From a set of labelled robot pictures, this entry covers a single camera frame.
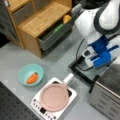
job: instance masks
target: cable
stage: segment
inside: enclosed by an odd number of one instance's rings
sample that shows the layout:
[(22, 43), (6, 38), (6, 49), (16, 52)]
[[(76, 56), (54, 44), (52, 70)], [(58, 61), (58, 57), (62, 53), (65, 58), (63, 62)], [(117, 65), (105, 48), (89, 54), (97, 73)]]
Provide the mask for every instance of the cable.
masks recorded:
[(88, 71), (88, 70), (90, 70), (91, 68), (88, 68), (88, 69), (84, 70), (84, 69), (80, 68), (79, 63), (78, 63), (78, 52), (79, 52), (79, 49), (80, 49), (80, 47), (81, 47), (81, 45), (82, 45), (83, 42), (84, 42), (84, 39), (81, 41), (81, 43), (80, 43), (79, 46), (78, 46), (78, 49), (77, 49), (77, 52), (76, 52), (76, 63), (77, 63), (77, 65), (78, 65), (78, 68), (79, 68), (81, 71)]

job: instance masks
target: orange food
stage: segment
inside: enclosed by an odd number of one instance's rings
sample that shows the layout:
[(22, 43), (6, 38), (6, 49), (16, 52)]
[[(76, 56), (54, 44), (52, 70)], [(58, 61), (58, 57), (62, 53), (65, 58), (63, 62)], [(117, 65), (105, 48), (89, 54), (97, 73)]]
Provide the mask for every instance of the orange food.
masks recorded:
[(27, 84), (32, 84), (34, 82), (36, 82), (38, 79), (38, 73), (33, 73), (26, 81)]

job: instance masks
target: white pan handle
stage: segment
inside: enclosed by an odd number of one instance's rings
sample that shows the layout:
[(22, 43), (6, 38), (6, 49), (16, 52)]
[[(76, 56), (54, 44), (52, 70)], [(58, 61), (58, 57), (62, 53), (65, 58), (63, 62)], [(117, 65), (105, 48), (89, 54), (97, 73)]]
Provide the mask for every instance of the white pan handle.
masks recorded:
[(74, 75), (70, 73), (64, 80), (63, 82), (68, 86), (72, 81), (73, 81)]

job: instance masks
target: burner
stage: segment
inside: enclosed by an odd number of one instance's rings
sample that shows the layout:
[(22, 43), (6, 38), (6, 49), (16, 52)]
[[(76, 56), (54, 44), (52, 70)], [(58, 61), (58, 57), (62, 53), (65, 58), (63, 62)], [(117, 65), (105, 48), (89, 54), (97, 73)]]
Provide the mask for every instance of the burner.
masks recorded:
[[(57, 78), (53, 78), (51, 79), (44, 87), (50, 85), (50, 84), (60, 84), (62, 83), (62, 81), (60, 81)], [(33, 107), (33, 109), (40, 114), (45, 120), (57, 120), (62, 114), (63, 112), (67, 109), (67, 107), (71, 104), (71, 102), (75, 99), (75, 97), (77, 96), (76, 91), (74, 91), (72, 88), (67, 87), (67, 91), (69, 94), (69, 101), (68, 104), (65, 106), (64, 109), (58, 111), (58, 112), (49, 112), (47, 110), (45, 110), (39, 102), (39, 97), (40, 97), (40, 93), (42, 91), (42, 89), (35, 95), (35, 97), (33, 98), (32, 102), (31, 102), (31, 106)]]

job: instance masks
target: blue object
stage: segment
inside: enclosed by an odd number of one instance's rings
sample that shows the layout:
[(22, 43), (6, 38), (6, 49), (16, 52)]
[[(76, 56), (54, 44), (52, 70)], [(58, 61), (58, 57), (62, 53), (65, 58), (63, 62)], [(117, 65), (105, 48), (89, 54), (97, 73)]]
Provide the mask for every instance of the blue object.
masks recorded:
[[(113, 51), (113, 50), (115, 50), (115, 49), (117, 49), (117, 48), (119, 48), (119, 46), (118, 46), (118, 45), (115, 45), (115, 46), (109, 48), (109, 49), (108, 49), (108, 52), (111, 52), (111, 51)], [(99, 58), (99, 55), (96, 55), (96, 56), (92, 57), (90, 60), (91, 60), (91, 61), (94, 61), (95, 59), (98, 59), (98, 58)]]
[(94, 43), (90, 44), (94, 51), (98, 54), (98, 59), (93, 62), (94, 67), (100, 67), (111, 60), (111, 55), (107, 50), (108, 41), (105, 35), (99, 38)]
[[(32, 84), (26, 84), (26, 80), (35, 72), (38, 73), (37, 81)], [(19, 82), (22, 83), (23, 85), (33, 87), (33, 86), (38, 85), (41, 82), (43, 76), (44, 76), (44, 70), (40, 65), (29, 64), (29, 65), (24, 66), (20, 70), (20, 72), (18, 74), (18, 79), (19, 79)]]

